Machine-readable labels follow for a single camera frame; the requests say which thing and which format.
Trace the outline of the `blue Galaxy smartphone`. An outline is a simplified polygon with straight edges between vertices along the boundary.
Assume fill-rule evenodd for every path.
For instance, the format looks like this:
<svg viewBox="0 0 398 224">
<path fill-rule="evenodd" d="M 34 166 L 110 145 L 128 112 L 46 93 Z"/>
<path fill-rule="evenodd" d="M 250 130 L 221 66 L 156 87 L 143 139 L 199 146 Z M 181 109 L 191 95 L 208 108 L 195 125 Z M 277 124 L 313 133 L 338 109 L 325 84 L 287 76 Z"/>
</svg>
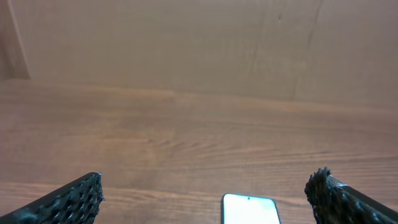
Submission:
<svg viewBox="0 0 398 224">
<path fill-rule="evenodd" d="M 271 198 L 224 194 L 221 205 L 222 224 L 281 224 Z"/>
</svg>

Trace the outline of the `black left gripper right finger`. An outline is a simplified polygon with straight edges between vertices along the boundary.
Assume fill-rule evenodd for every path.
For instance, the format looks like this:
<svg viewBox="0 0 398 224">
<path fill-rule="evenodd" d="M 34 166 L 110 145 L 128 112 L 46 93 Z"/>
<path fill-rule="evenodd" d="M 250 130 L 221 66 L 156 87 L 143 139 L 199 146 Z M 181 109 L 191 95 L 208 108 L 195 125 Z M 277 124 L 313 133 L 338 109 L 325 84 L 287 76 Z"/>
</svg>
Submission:
<svg viewBox="0 0 398 224">
<path fill-rule="evenodd" d="M 305 185 L 317 224 L 397 224 L 397 212 L 318 169 Z"/>
</svg>

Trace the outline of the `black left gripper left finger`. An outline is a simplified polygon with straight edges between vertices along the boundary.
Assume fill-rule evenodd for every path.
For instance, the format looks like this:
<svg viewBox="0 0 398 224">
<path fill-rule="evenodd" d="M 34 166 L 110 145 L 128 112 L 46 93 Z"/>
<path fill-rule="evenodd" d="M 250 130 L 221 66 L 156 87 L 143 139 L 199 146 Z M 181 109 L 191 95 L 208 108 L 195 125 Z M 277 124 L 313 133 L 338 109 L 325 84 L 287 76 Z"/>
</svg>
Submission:
<svg viewBox="0 0 398 224">
<path fill-rule="evenodd" d="M 103 200 L 101 174 L 89 172 L 1 216 L 1 224 L 94 224 Z"/>
</svg>

